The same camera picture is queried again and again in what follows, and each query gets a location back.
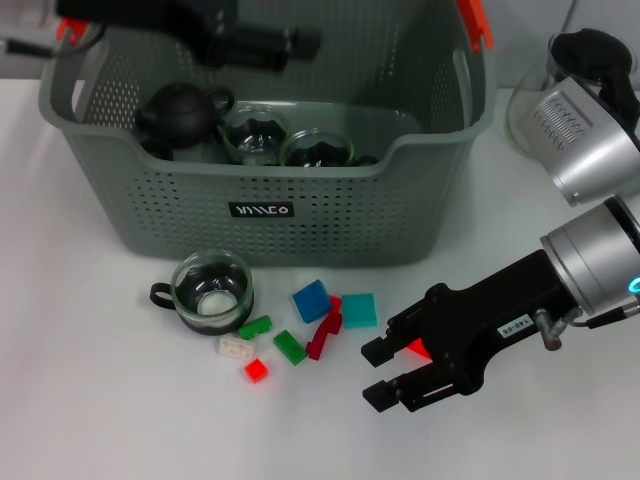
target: gray plastic basket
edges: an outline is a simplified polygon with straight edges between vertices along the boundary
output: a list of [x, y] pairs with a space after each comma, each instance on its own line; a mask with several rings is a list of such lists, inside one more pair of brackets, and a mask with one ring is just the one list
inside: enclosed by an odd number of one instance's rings
[[[493, 54], [472, 53], [454, 0], [243, 0], [240, 17], [324, 32], [311, 64], [281, 74], [194, 64], [164, 35], [110, 29], [86, 58], [52, 61], [40, 109], [60, 128], [123, 241], [184, 258], [229, 248], [254, 265], [374, 266], [423, 257], [474, 138], [491, 123]], [[86, 82], [72, 97], [80, 71]], [[231, 88], [241, 105], [268, 102], [292, 130], [326, 127], [356, 154], [353, 168], [211, 163], [212, 145], [175, 162], [148, 155], [133, 116], [177, 80]], [[290, 217], [237, 218], [234, 206], [291, 202]]]

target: orange clip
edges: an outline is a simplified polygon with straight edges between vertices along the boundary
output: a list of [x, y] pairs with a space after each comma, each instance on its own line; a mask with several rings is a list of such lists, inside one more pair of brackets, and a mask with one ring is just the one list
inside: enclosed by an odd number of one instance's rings
[[89, 26], [89, 22], [86, 22], [84, 20], [76, 20], [74, 18], [63, 18], [60, 21], [60, 25], [58, 25], [58, 30], [56, 31], [56, 38], [58, 40], [62, 40], [62, 37], [64, 37], [64, 32], [67, 31], [67, 28], [70, 28], [71, 31], [73, 31], [73, 34], [71, 35], [69, 42], [71, 42], [71, 45], [75, 45], [80, 41], [80, 39], [84, 35], [84, 32], [87, 31], [88, 26]]
[[493, 37], [487, 15], [484, 13], [482, 0], [457, 0], [458, 10], [467, 26], [473, 53], [480, 53], [480, 37], [484, 37], [487, 48], [493, 48]]

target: basket label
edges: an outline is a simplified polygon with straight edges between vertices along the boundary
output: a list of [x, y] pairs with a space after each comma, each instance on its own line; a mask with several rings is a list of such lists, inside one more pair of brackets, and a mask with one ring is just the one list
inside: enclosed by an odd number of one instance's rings
[[229, 202], [232, 217], [293, 217], [293, 202]]

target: green block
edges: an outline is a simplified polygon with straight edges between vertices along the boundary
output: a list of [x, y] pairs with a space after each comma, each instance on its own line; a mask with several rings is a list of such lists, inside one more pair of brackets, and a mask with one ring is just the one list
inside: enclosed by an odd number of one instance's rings
[[283, 330], [276, 335], [273, 339], [273, 343], [276, 344], [278, 350], [280, 350], [294, 365], [299, 364], [307, 357], [307, 352], [302, 348], [302, 345], [300, 345], [298, 341], [293, 338], [293, 335], [291, 335], [287, 330]]
[[271, 326], [271, 317], [269, 317], [269, 315], [265, 315], [240, 327], [238, 335], [243, 340], [251, 340], [256, 335], [260, 335], [261, 333], [266, 333], [271, 330]]

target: lego brick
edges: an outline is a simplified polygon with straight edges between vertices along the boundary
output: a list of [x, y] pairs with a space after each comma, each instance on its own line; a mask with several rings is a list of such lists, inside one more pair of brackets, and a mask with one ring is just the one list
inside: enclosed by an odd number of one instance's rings
[[342, 296], [344, 328], [375, 327], [378, 324], [373, 293]]
[[323, 322], [327, 323], [331, 335], [337, 335], [342, 326], [342, 315], [340, 313], [330, 312]]
[[294, 365], [299, 364], [307, 356], [307, 352], [302, 348], [302, 345], [300, 345], [287, 330], [283, 330], [276, 335], [273, 343], [276, 344], [278, 350]]
[[333, 295], [329, 295], [329, 301], [331, 302], [330, 312], [340, 313], [340, 307], [342, 307], [342, 299], [340, 297], [334, 297]]
[[253, 383], [258, 383], [269, 374], [267, 367], [265, 367], [264, 363], [262, 363], [258, 358], [244, 367], [244, 371], [247, 372], [247, 375], [249, 375], [249, 378]]
[[417, 339], [411, 342], [409, 345], [407, 345], [407, 348], [412, 352], [417, 353], [418, 355], [422, 355], [427, 360], [431, 360], [431, 355], [429, 355], [429, 352], [427, 352], [427, 349], [424, 348], [424, 345], [422, 344], [422, 340]]
[[337, 335], [340, 331], [341, 325], [342, 315], [339, 313], [332, 312], [322, 321], [313, 336], [313, 340], [307, 343], [306, 351], [311, 360], [317, 361], [320, 359], [320, 354], [322, 353], [327, 337], [330, 333], [332, 335]]
[[273, 324], [271, 323], [271, 317], [264, 315], [253, 322], [246, 323], [238, 329], [238, 336], [244, 340], [251, 340], [256, 335], [266, 333], [271, 330]]
[[316, 280], [294, 293], [293, 301], [305, 323], [318, 320], [331, 310], [329, 294], [320, 280]]
[[251, 360], [256, 352], [253, 343], [241, 340], [240, 338], [226, 335], [220, 338], [219, 354], [223, 357], [235, 358], [236, 360]]

